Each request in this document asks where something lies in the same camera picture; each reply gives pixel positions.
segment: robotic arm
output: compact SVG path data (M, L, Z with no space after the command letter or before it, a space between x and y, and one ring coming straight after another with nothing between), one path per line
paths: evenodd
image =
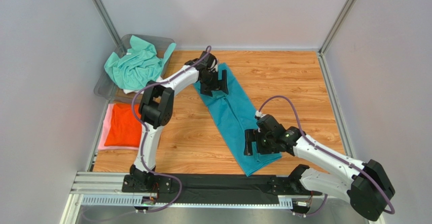
M178 72L161 82L150 81L148 87L156 85L143 89L139 106L140 120L144 122L140 151L124 182L132 187L132 191L151 192L154 187L155 176L149 170L155 170L156 150L161 132L171 119L174 97L197 81L201 85L201 94L212 96L212 91L218 90L228 94L226 71L222 71L221 80L218 75L218 60L212 54L203 52L200 59L187 62ZM318 191L337 197L350 203L354 210L369 220L377 220L385 211L395 192L381 164L374 160L365 163L340 154L301 129L285 129L271 115L263 116L258 112L256 119L258 130L245 130L245 155L253 154L252 143L256 142L258 154L287 152L330 173L299 165L286 180L276 182L275 187L285 184L287 188L299 190L299 193Z

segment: white wall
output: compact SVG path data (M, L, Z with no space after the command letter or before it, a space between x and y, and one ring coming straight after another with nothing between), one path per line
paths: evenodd
M354 152L393 183L387 224L430 223L432 0L357 0L326 55Z
M346 0L102 0L120 36L183 49L317 49Z
M1 223L59 223L114 43L92 0L0 0Z

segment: crumpled turquoise cloth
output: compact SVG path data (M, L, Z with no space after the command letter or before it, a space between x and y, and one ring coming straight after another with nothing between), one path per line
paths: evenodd
M163 59L158 58L153 44L136 36L130 38L131 48L122 58L112 53L105 63L105 71L121 89L140 90L147 82L161 75L163 67L175 49L175 43L168 46Z
M229 95L222 91L213 91L213 97L200 94L200 83L194 84L195 89L202 101L207 106L219 132L225 143L240 165L246 176L280 159L280 153L261 155L257 153L257 144L252 144L252 156L245 156L244 153L244 131L246 129L258 129L255 119L255 107L249 100L243 88L234 77L227 64L218 65L219 79L222 78L222 70L227 70L227 83Z

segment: gray floor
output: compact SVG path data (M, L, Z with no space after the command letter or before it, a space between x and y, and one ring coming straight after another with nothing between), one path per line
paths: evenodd
M314 206L320 205L316 199ZM133 207L119 206L82 206L77 224L94 223L82 219L82 211L90 219L105 219L133 211ZM134 213L110 223L151 223L151 224L224 224L224 223L299 223L299 224L366 224L364 218L358 215L349 204L329 199L321 213L314 217L299 218L292 216L287 210L265 210L265 209L220 209L220 208L182 208L171 207L160 212L142 214Z

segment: wood grain surface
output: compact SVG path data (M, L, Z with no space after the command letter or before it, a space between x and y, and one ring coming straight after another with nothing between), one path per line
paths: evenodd
M201 51L176 51L165 77L179 70ZM213 51L227 63L256 108L273 95L294 103L303 129L319 142L344 153L329 96L315 52ZM290 105L275 99L263 110L286 128L297 126ZM129 172L137 151L100 151L93 171ZM255 174L290 174L299 164L315 165L287 153ZM156 154L157 171L165 173L243 174L192 86L174 100Z

